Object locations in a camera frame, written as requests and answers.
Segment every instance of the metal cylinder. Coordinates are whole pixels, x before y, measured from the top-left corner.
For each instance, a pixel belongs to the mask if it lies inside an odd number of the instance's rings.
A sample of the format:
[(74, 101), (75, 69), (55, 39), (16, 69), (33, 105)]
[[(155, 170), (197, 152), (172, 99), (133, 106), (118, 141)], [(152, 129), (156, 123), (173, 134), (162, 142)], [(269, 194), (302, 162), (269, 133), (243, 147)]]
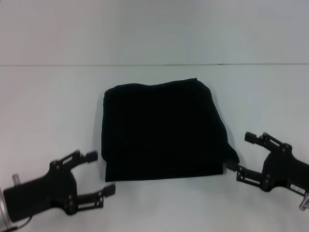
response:
[(20, 185), (19, 175), (17, 173), (12, 175), (12, 179), (13, 179), (13, 182), (14, 182), (15, 186), (16, 185)]
[(0, 231), (7, 230), (11, 227), (11, 220), (8, 215), (2, 190), (0, 189)]
[(308, 207), (309, 204), (309, 193), (305, 193), (304, 199), (301, 202), (300, 206), (299, 206), (299, 210), (300, 211), (305, 211)]

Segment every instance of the white wall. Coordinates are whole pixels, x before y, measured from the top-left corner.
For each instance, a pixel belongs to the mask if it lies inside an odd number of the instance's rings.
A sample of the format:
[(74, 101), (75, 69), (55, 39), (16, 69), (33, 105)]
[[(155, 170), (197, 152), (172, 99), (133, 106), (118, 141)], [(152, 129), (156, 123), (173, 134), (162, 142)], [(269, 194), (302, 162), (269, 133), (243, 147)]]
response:
[[(246, 131), (269, 132), (309, 163), (309, 65), (270, 65), (309, 63), (308, 10), (305, 0), (1, 0), (1, 188), (76, 149), (100, 152), (109, 88), (195, 77), (211, 89), (241, 164), (261, 171), (268, 154), (244, 141)], [(188, 66), (215, 63), (265, 65)], [(163, 64), (184, 66), (143, 66)], [(107, 185), (104, 169), (100, 159), (74, 170), (79, 193)], [(301, 200), (231, 171), (117, 182), (103, 210), (49, 210), (23, 231), (305, 231)]]
[(309, 63), (307, 0), (2, 0), (0, 64)]

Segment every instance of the label sticker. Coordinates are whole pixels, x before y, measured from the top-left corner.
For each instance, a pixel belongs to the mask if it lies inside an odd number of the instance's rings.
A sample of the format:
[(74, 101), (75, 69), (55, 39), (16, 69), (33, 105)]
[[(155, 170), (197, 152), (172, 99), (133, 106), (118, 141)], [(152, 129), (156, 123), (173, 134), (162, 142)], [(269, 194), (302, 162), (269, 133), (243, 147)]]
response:
[(297, 186), (295, 186), (295, 185), (291, 185), (291, 189), (293, 189), (293, 190), (295, 190), (295, 191), (297, 191), (297, 192), (300, 192), (300, 193), (302, 193), (302, 194), (305, 194), (305, 190), (304, 190), (304, 189), (302, 189), (302, 188), (300, 188), (300, 187), (297, 187)]

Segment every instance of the black cloth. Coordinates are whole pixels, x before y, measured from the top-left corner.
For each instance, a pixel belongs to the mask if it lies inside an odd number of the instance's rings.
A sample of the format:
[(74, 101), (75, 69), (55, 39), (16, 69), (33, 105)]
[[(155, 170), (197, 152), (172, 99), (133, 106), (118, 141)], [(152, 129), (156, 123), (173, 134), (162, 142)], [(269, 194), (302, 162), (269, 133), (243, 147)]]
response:
[(105, 92), (102, 157), (108, 181), (222, 174), (239, 163), (210, 90), (197, 79)]

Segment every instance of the cable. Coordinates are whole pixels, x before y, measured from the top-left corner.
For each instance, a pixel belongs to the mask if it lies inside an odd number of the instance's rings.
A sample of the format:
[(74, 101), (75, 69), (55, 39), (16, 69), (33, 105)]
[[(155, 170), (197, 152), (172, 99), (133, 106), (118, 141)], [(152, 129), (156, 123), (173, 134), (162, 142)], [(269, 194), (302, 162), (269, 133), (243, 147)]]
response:
[(17, 230), (19, 230), (19, 229), (25, 227), (25, 226), (31, 221), (31, 219), (32, 219), (32, 216), (29, 217), (28, 221), (26, 221), (26, 222), (25, 222), (24, 224), (22, 224), (21, 226), (14, 226), (14, 227), (11, 227), (11, 228), (9, 228), (9, 229), (7, 229), (7, 230), (4, 230), (4, 231), (1, 231), (1, 232), (17, 231)]

